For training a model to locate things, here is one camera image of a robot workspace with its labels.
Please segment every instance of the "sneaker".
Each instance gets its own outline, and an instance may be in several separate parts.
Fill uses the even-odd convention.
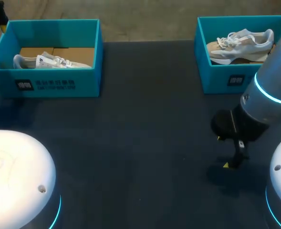
[[[243,29],[231,32],[227,38],[217,38],[216,42],[207,44],[207,49],[210,59],[219,64],[230,64],[237,58],[263,62],[268,57],[273,43],[272,30],[250,32]]]
[[[59,56],[52,56],[47,52],[43,52],[42,55],[38,55],[34,58],[23,57],[21,55],[15,55],[13,58],[14,69],[27,69],[27,68],[91,68],[91,66],[72,62],[61,58]]]

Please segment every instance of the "concrete floor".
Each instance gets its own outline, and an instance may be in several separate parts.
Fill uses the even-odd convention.
[[[198,16],[281,14],[281,0],[5,0],[11,20],[96,19],[105,41],[193,39]]]

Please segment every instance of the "teal box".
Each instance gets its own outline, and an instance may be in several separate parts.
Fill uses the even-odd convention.
[[[230,32],[248,29],[251,32],[274,31],[274,41],[281,38],[281,16],[199,17],[195,36],[195,56],[206,94],[233,94],[245,91],[261,64],[212,65],[206,44]],[[229,84],[231,80],[241,83]]]
[[[91,69],[13,69],[22,47],[94,48],[94,62]],[[102,57],[99,20],[10,21],[0,38],[0,95],[98,97]]]

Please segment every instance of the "yellow object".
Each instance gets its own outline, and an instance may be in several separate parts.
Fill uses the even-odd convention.
[[[1,31],[2,31],[3,33],[5,33],[6,30],[7,30],[7,25],[1,25],[0,28],[1,28]]]
[[[223,166],[223,168],[229,168],[228,162]]]

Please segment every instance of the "dark table surface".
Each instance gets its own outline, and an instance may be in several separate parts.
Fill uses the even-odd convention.
[[[265,228],[265,181],[281,122],[250,145],[218,142],[213,114],[239,95],[204,95],[193,41],[105,43],[88,99],[0,99],[0,129],[42,142],[57,168],[64,229]]]

